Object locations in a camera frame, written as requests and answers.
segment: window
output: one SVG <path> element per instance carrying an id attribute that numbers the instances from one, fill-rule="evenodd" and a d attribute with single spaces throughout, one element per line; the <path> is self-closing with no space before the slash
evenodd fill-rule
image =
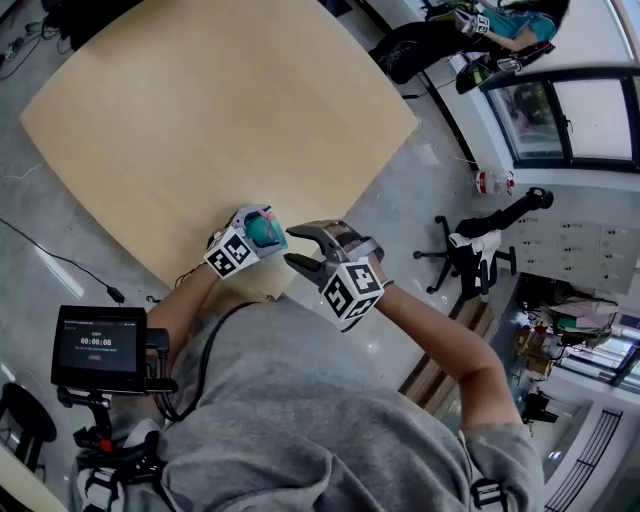
<path id="1" fill-rule="evenodd" d="M 540 84 L 491 91 L 494 105 L 517 157 L 562 157 L 553 112 Z"/>
<path id="2" fill-rule="evenodd" d="M 560 366 L 592 379 L 640 394 L 640 340 L 622 329 L 606 343 L 589 348 L 567 347 Z"/>
<path id="3" fill-rule="evenodd" d="M 640 68 L 497 76 L 481 86 L 515 168 L 640 173 Z"/>
<path id="4" fill-rule="evenodd" d="M 640 363 L 636 363 L 631 373 L 620 384 L 622 389 L 640 394 Z"/>
<path id="5" fill-rule="evenodd" d="M 616 371 L 623 361 L 634 351 L 634 344 L 621 338 L 612 337 L 606 343 L 595 348 L 583 346 L 569 347 L 570 357 L 587 363 L 595 363 L 601 368 Z"/>

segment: teal shirt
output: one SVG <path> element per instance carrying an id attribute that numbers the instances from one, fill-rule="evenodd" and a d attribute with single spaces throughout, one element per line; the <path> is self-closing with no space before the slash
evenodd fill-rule
<path id="1" fill-rule="evenodd" d="M 510 39 L 515 38 L 526 26 L 533 30 L 538 41 L 550 41 L 556 35 L 555 24 L 544 14 L 485 9 L 482 15 L 489 18 L 493 33 Z"/>

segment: light wood tabletop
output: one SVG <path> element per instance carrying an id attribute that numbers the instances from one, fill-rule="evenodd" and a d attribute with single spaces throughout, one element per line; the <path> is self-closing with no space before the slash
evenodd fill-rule
<path id="1" fill-rule="evenodd" d="M 241 206 L 270 204 L 284 228 L 343 216 L 417 125 L 316 0 L 146 0 L 21 120 L 80 203 L 170 286 Z M 231 281 L 279 296 L 292 277 L 273 256 Z"/>

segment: monitor screen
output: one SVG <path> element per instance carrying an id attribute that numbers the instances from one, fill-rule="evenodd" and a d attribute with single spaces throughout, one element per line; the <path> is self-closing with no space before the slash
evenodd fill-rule
<path id="1" fill-rule="evenodd" d="M 58 364 L 81 370 L 135 372 L 137 322 L 65 319 Z"/>

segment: black cable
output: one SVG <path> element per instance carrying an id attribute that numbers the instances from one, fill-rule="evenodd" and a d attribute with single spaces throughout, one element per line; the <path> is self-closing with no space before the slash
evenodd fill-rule
<path id="1" fill-rule="evenodd" d="M 423 96 L 427 96 L 429 91 L 423 92 L 422 94 L 404 94 L 402 96 L 403 100 L 417 100 L 418 98 L 422 98 Z"/>
<path id="2" fill-rule="evenodd" d="M 18 65 L 16 67 L 14 67 L 9 72 L 9 74 L 7 74 L 5 76 L 0 76 L 0 82 L 10 78 L 11 76 L 13 76 L 13 74 L 22 67 L 22 65 L 27 61 L 27 59 L 31 56 L 31 54 L 36 50 L 36 48 L 40 44 L 40 41 L 49 41 L 49 40 L 53 39 L 55 36 L 57 36 L 60 33 L 60 30 L 58 30 L 57 28 L 52 28 L 52 27 L 49 27 L 49 26 L 45 25 L 44 20 L 43 20 L 43 21 L 40 21 L 40 22 L 27 23 L 27 25 L 25 27 L 26 28 L 26 32 L 27 32 L 27 36 L 34 33 L 33 29 L 38 24 L 40 25 L 40 32 L 37 35 L 35 35 L 34 37 L 32 37 L 31 39 L 27 39 L 22 44 L 22 47 L 24 47 L 24 45 L 26 45 L 26 44 L 28 44 L 28 43 L 30 43 L 32 41 L 35 41 L 36 44 L 33 45 L 31 50 L 29 50 L 29 52 L 25 55 L 24 59 L 22 59 L 18 63 Z"/>
<path id="3" fill-rule="evenodd" d="M 202 356 L 200 358 L 200 369 L 198 373 L 198 387 L 196 388 L 196 393 L 193 396 L 191 403 L 187 406 L 184 412 L 180 414 L 177 413 L 167 393 L 160 393 L 159 397 L 157 397 L 157 395 L 154 395 L 153 398 L 156 402 L 156 405 L 158 405 L 158 409 L 160 409 L 160 413 L 162 414 L 162 416 L 164 416 L 165 419 L 168 419 L 169 421 L 176 423 L 184 420 L 189 414 L 191 414 L 195 410 L 198 404 L 198 400 L 200 400 L 200 398 L 202 397 L 202 393 L 204 391 L 204 380 L 207 374 L 207 366 L 209 365 L 209 356 L 211 355 L 211 347 L 213 345 L 213 340 L 218 334 L 218 331 L 220 330 L 220 328 L 223 326 L 223 324 L 227 321 L 227 319 L 231 315 L 233 315 L 236 311 L 239 311 L 240 309 L 246 308 L 253 304 L 255 304 L 255 302 L 245 302 L 244 304 L 240 304 L 230 309 L 220 317 L 220 320 L 218 320 L 218 323 L 212 329 L 211 333 L 209 334 L 209 337 L 207 338 L 207 341 L 204 346 L 204 350 L 202 352 Z"/>
<path id="4" fill-rule="evenodd" d="M 344 329 L 342 329 L 340 332 L 341 333 L 345 333 L 345 332 L 349 332 L 351 329 L 353 329 L 360 320 L 362 320 L 364 318 L 364 316 L 361 316 L 360 318 L 356 318 L 353 322 L 351 322 L 347 327 L 345 327 Z"/>
<path id="5" fill-rule="evenodd" d="M 455 82 L 458 79 L 458 77 L 456 76 L 453 80 L 449 80 L 446 84 L 442 84 L 439 85 L 438 87 L 436 87 L 436 91 L 439 91 L 440 89 L 442 89 L 443 87 L 446 87 L 449 84 L 452 84 L 453 82 Z"/>
<path id="6" fill-rule="evenodd" d="M 189 277 L 191 274 L 193 274 L 196 270 L 198 270 L 204 264 L 205 263 L 203 261 L 199 265 L 196 265 L 191 270 L 189 270 L 189 272 L 187 272 L 186 274 L 182 274 L 180 277 L 178 277 L 178 279 L 176 279 L 176 282 L 174 283 L 173 287 L 177 288 L 178 286 L 180 286 L 182 284 L 182 281 L 184 281 L 187 277 Z"/>
<path id="7" fill-rule="evenodd" d="M 60 43 L 61 42 L 62 42 L 62 36 L 58 39 L 58 42 L 56 43 L 56 49 L 58 50 L 58 53 L 60 55 L 64 55 L 65 53 L 69 53 L 72 50 L 71 45 L 69 45 L 69 48 L 67 48 L 65 51 L 62 52 L 62 51 L 60 51 Z"/>
<path id="8" fill-rule="evenodd" d="M 124 296 L 117 290 L 117 288 L 115 288 L 113 286 L 109 286 L 102 279 L 97 277 L 92 272 L 88 271 L 86 268 L 82 267 L 80 264 L 76 263 L 73 260 L 70 260 L 69 258 L 65 258 L 64 256 L 58 256 L 57 254 L 53 254 L 52 252 L 47 251 L 44 247 L 42 247 L 33 238 L 31 238 L 30 236 L 24 234 L 22 231 L 20 231 L 18 228 L 16 228 L 13 224 L 10 224 L 6 220 L 4 220 L 2 217 L 0 217 L 0 222 L 2 224 L 4 224 L 5 226 L 7 226 L 9 229 L 11 229 L 14 232 L 16 232 L 17 234 L 19 234 L 25 240 L 28 240 L 29 242 L 31 242 L 34 246 L 36 246 L 38 249 L 40 249 L 45 254 L 48 254 L 49 256 L 51 256 L 52 258 L 55 258 L 57 260 L 69 263 L 69 264 L 73 265 L 74 267 L 76 267 L 77 269 L 82 270 L 85 274 L 89 274 L 91 277 L 93 277 L 96 281 L 98 281 L 101 285 L 103 285 L 107 289 L 107 293 L 109 294 L 109 296 L 114 300 L 114 302 L 117 302 L 118 305 L 120 305 L 120 304 L 122 304 L 124 302 Z"/>
<path id="9" fill-rule="evenodd" d="M 22 65 L 27 61 L 27 59 L 29 58 L 29 56 L 35 51 L 35 49 L 38 47 L 38 45 L 40 44 L 40 41 L 42 40 L 41 36 L 37 36 L 34 39 L 30 39 L 29 42 L 31 41 L 36 41 L 36 44 L 33 45 L 33 47 L 31 48 L 31 50 L 29 50 L 29 53 L 27 53 L 27 55 L 25 56 L 24 59 L 22 59 L 20 61 L 20 63 L 11 70 L 11 72 L 9 72 L 9 74 L 5 75 L 5 76 L 0 76 L 0 82 L 3 80 L 6 80 L 7 78 L 11 78 L 11 76 L 13 76 L 13 74 L 18 71 Z"/>

